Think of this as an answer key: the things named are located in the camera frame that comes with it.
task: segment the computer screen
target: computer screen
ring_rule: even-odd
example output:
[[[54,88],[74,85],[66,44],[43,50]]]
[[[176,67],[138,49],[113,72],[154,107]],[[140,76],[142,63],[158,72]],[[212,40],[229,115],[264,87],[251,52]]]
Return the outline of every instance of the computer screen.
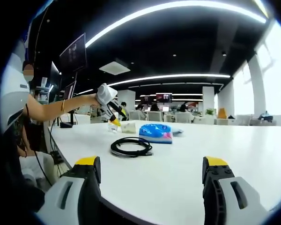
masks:
[[[62,73],[72,73],[87,67],[85,34],[78,37],[60,55],[60,70]]]
[[[152,96],[142,96],[141,98],[140,98],[140,103],[141,104],[143,104],[143,105],[150,105],[150,104],[152,104],[152,100],[153,100],[153,98],[152,98]]]
[[[170,110],[170,108],[168,106],[163,107],[163,112],[168,112],[169,110]]]
[[[75,85],[76,81],[66,86],[63,100],[67,100],[73,97]]]
[[[171,93],[156,93],[157,102],[172,102]]]

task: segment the wire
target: wire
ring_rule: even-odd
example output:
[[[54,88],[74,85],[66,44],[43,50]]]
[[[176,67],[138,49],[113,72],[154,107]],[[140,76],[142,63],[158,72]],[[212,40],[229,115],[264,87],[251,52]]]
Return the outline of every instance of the wire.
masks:
[[[119,149],[118,145],[120,146],[121,144],[124,143],[141,145],[145,147],[145,149],[138,150],[138,151],[124,151]],[[152,156],[153,152],[149,152],[151,149],[152,146],[150,145],[150,142],[141,137],[124,137],[116,140],[114,143],[111,144],[111,153],[121,157],[136,158],[138,156]]]
[[[50,129],[50,145],[51,145],[51,149],[52,149],[53,152],[56,152],[55,147],[53,148],[53,145],[52,145],[52,128],[53,128],[53,125],[55,124],[55,121],[56,121],[56,118],[53,120],[51,129]],[[59,174],[61,176],[61,171],[60,171],[58,162],[56,162],[56,165],[57,165],[57,176],[58,176],[58,171],[59,171]]]
[[[75,120],[76,120],[76,125],[78,125],[78,120],[77,120],[77,118],[76,118],[75,113],[74,113],[74,117],[75,117]]]
[[[28,109],[27,104],[26,104],[25,106],[26,106],[26,109],[27,109],[27,116],[28,116],[28,118],[29,118],[29,109]],[[34,151],[34,154],[36,155],[38,165],[39,165],[39,167],[41,168],[41,170],[42,170],[42,172],[43,172],[43,174],[44,174],[46,180],[48,181],[48,183],[50,184],[50,186],[52,186],[52,183],[49,181],[49,178],[47,177],[46,173],[44,172],[44,170],[43,170],[43,168],[42,168],[42,166],[41,166],[41,163],[39,162],[39,159],[38,159],[38,156],[37,156],[37,152],[36,152],[35,150],[33,150],[33,151]]]
[[[43,24],[43,21],[44,21],[44,18],[45,18],[45,16],[46,16],[46,13],[47,13],[47,11],[48,11],[49,6],[47,7],[47,9],[46,9],[46,11],[45,11],[45,13],[44,13],[44,16],[43,16],[43,18],[42,18],[41,24],[39,25],[39,29],[38,29],[38,32],[37,32],[36,46],[34,47],[34,61],[36,61],[36,56],[37,56],[37,40],[38,40],[38,35],[39,35],[40,30],[41,30],[41,27],[42,27],[42,24]]]

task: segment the ceiling light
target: ceiling light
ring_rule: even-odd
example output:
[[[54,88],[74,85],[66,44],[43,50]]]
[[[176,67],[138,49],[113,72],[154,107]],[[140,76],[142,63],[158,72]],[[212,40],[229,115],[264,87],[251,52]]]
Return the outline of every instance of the ceiling light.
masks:
[[[85,90],[85,91],[83,91],[83,92],[78,93],[78,95],[83,94],[83,93],[86,93],[86,92],[89,92],[89,91],[92,91],[92,90],[94,90],[94,89]]]
[[[214,2],[214,1],[204,1],[204,0],[175,1],[175,2],[164,3],[164,4],[161,4],[161,5],[157,5],[157,6],[152,6],[152,7],[137,11],[135,13],[132,13],[132,14],[116,21],[112,25],[106,27],[104,30],[102,30],[101,32],[99,32],[98,34],[93,36],[91,38],[91,40],[89,40],[85,44],[85,47],[86,48],[89,47],[92,43],[97,41],[103,35],[107,34],[109,31],[115,29],[116,27],[118,27],[118,26],[132,20],[132,19],[135,19],[137,17],[140,17],[140,16],[148,14],[148,13],[153,13],[155,11],[167,9],[167,8],[187,7],[187,6],[202,6],[202,7],[226,9],[226,10],[229,10],[229,11],[233,11],[233,12],[237,12],[237,13],[249,16],[249,17],[251,17],[251,18],[253,18],[256,21],[259,21],[261,23],[266,22],[266,19],[259,16],[259,15],[256,15],[256,14],[254,14],[254,13],[252,13],[252,12],[246,10],[246,9],[243,9],[243,8],[240,8],[240,7],[237,7],[237,6],[233,6],[233,5],[228,5],[228,4],[225,4],[225,3]]]
[[[172,94],[173,96],[203,96],[203,94]]]
[[[124,81],[124,82],[117,82],[117,83],[111,83],[111,84],[108,84],[107,86],[114,86],[114,85],[118,85],[118,84],[122,84],[122,83],[128,83],[127,81]],[[159,85],[166,85],[166,84],[171,84],[171,85],[174,85],[174,84],[194,84],[194,85],[220,85],[220,90],[223,88],[224,84],[223,83],[207,83],[207,82],[184,82],[184,83],[153,83],[153,84],[144,84],[144,85],[137,85],[137,86],[131,86],[131,87],[128,87],[128,88],[139,88],[139,87],[147,87],[147,86],[159,86]],[[78,93],[79,94],[83,94],[83,93],[86,93],[86,92],[89,92],[89,91],[92,91],[94,89],[90,89],[90,90],[86,90],[86,91],[83,91],[81,93]]]
[[[57,69],[57,67],[56,67],[56,65],[54,64],[53,61],[52,61],[52,65],[53,65],[54,69],[55,69],[57,72],[59,72],[59,70]]]
[[[202,99],[186,99],[186,98],[182,98],[182,99],[172,99],[172,101],[192,101],[192,102],[203,102]]]
[[[162,79],[162,78],[177,78],[177,77],[219,77],[219,78],[230,78],[230,75],[222,75],[222,74],[171,74],[171,75],[161,75],[161,76],[147,76],[142,78],[136,78],[126,81],[120,81],[116,83],[108,84],[108,86],[119,85],[123,83],[131,83],[136,81],[145,81],[145,80],[154,80],[154,79]]]

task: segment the ceiling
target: ceiling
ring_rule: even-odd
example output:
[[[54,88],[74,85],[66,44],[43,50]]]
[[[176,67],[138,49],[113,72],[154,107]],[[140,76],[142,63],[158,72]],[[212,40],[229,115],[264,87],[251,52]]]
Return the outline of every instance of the ceiling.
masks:
[[[30,56],[35,58],[35,75],[50,77],[51,61],[59,68],[59,54],[83,32],[88,41],[131,13],[167,2],[171,0],[54,1],[35,19],[31,28]],[[252,0],[221,2],[263,16]],[[254,55],[253,48],[266,27],[267,23],[257,22],[248,16],[208,7],[169,8],[140,16],[113,29],[87,48],[88,68],[79,72],[75,92],[95,89],[102,83],[154,75],[233,75],[245,60]],[[130,71],[111,75],[99,70],[114,60],[120,60]],[[73,74],[63,74],[62,86],[68,85],[73,77]],[[203,84],[185,83],[226,85],[231,79],[166,78],[126,83],[113,88],[125,90],[130,87],[137,96],[156,92],[202,93]],[[223,85],[212,86],[218,92]]]

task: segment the black cable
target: black cable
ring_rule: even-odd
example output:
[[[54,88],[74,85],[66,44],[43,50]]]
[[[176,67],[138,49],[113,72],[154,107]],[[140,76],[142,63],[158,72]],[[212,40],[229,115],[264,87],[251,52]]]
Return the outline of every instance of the black cable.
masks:
[[[56,118],[53,120],[51,129],[50,129],[50,145],[51,145],[51,149],[52,149],[53,152],[56,152],[55,148],[53,148],[53,145],[52,145],[52,128],[53,128],[53,125],[55,124],[55,120],[56,120]],[[61,176],[61,171],[60,171],[58,162],[56,162],[56,165],[57,165],[57,176],[58,176],[58,171],[59,171],[59,174]]]
[[[138,150],[138,151],[124,151],[118,148],[121,144],[124,143],[132,143],[137,144],[145,147],[144,150]],[[116,140],[114,143],[111,144],[111,152],[114,155],[117,156],[123,156],[123,157],[130,157],[135,158],[138,156],[152,156],[153,152],[149,152],[152,149],[152,146],[150,145],[150,142],[146,139],[143,139],[141,137],[124,137],[121,139]]]
[[[27,104],[25,104],[25,106],[26,106],[26,109],[27,109],[27,116],[28,116],[28,118],[29,118],[29,109],[28,109]],[[33,151],[34,151],[34,154],[36,155],[36,158],[37,158],[37,162],[38,162],[39,167],[41,168],[41,170],[42,170],[42,172],[43,172],[43,174],[44,174],[46,180],[48,181],[48,183],[49,183],[50,186],[52,187],[52,183],[49,181],[49,178],[47,177],[46,173],[44,172],[44,170],[43,170],[43,168],[42,168],[42,166],[41,166],[41,163],[39,162],[39,159],[38,159],[38,156],[37,156],[37,152],[36,152],[35,150],[33,150]]]

